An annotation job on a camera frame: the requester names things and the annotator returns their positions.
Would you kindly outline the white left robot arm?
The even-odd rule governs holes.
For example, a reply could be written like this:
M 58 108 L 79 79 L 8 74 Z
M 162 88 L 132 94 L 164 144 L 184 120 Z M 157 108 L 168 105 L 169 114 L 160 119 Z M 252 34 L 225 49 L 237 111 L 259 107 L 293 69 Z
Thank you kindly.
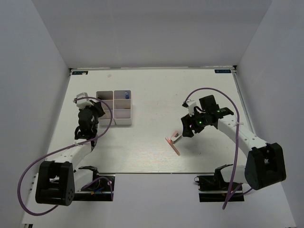
M 100 185 L 100 177 L 94 173 L 80 174 L 75 168 L 93 151 L 97 144 L 99 118 L 105 115 L 101 102 L 85 100 L 77 104 L 79 108 L 75 142 L 70 149 L 51 161 L 43 161 L 38 171 L 35 200 L 39 204 L 69 206 L 75 192 L 84 181 L 91 190 Z

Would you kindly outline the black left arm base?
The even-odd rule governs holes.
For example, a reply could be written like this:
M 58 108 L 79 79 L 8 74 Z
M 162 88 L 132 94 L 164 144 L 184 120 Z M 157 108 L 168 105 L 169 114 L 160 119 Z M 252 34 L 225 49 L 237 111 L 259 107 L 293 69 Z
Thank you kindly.
M 74 171 L 73 201 L 113 201 L 115 174 L 100 173 L 94 166 L 82 166 Z

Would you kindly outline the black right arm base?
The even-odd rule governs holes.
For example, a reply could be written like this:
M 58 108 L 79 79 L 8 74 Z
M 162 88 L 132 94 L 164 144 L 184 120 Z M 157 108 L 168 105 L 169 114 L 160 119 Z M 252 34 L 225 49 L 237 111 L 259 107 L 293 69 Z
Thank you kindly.
M 199 174 L 194 178 L 198 185 L 200 202 L 224 202 L 226 199 L 229 181 L 225 182 L 221 170 L 233 166 L 226 164 L 215 169 L 213 173 Z

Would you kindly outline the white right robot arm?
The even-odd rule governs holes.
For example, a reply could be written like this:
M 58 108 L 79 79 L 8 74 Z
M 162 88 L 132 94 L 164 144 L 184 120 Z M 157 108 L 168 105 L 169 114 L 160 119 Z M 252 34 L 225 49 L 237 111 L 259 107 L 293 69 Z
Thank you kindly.
M 188 114 L 181 118 L 182 136 L 193 137 L 206 126 L 214 126 L 229 137 L 247 158 L 245 165 L 233 167 L 226 164 L 215 169 L 213 184 L 219 189 L 231 185 L 231 176 L 235 183 L 248 184 L 252 189 L 259 190 L 282 182 L 286 179 L 283 149 L 278 143 L 268 143 L 253 134 L 237 121 L 237 116 L 227 107 L 220 108 L 213 95 L 196 102 L 187 100 L 183 106 Z

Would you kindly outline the pink lead refill tube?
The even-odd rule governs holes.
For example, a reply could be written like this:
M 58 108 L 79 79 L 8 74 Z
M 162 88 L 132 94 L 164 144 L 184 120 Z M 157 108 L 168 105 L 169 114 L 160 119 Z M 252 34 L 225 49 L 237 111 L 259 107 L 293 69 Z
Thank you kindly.
M 180 156 L 180 152 L 177 150 L 177 148 L 174 146 L 173 142 L 168 138 L 165 137 L 166 142 L 170 145 L 170 147 L 175 151 L 175 153 Z

